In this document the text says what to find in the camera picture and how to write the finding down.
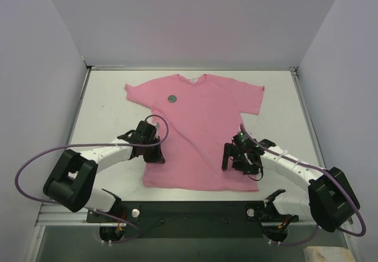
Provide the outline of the pink t-shirt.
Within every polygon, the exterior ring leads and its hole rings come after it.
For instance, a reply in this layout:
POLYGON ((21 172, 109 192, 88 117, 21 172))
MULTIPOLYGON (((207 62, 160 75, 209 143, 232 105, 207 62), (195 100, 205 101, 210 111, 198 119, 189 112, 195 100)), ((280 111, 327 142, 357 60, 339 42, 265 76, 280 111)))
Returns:
POLYGON ((147 187, 198 191, 257 191, 258 185, 234 169, 221 169, 224 144, 238 132, 242 114, 259 114, 265 88, 233 78, 179 74, 137 86, 125 85, 126 98, 147 107, 167 135, 164 164, 149 163, 142 182, 147 187), (177 101, 170 103, 168 96, 177 101))

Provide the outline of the round green brooch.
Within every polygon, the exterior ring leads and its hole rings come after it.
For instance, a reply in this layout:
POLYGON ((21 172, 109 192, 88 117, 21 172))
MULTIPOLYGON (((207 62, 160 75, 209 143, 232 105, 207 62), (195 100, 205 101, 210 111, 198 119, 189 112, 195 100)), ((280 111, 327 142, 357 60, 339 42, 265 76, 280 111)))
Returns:
POLYGON ((168 101, 170 103, 175 103, 177 101, 177 97, 175 95, 168 96, 168 101))

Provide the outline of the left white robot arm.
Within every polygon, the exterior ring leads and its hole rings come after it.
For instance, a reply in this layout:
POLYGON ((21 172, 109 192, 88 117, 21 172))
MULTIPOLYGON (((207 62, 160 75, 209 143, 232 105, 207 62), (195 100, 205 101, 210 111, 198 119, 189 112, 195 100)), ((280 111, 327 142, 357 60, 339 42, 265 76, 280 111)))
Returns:
POLYGON ((105 220, 116 221, 121 214, 121 199, 95 188, 96 174, 140 156, 146 163, 165 163, 157 127, 146 120, 107 146, 82 152, 65 150, 47 178, 43 193, 72 212, 82 208, 97 210, 105 220))

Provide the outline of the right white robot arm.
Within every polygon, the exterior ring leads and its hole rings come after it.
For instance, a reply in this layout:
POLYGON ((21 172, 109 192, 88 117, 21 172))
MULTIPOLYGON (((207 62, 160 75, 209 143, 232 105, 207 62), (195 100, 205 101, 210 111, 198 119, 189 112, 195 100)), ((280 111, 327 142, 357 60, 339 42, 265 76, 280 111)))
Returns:
POLYGON ((314 220, 323 230, 333 232, 360 209, 343 171, 312 166, 268 139, 257 142, 244 130, 224 144, 221 168, 225 171, 230 166, 250 178, 265 170, 273 171, 306 192, 291 195, 278 189, 270 194, 263 200, 263 207, 254 210, 263 222, 297 216, 314 220))

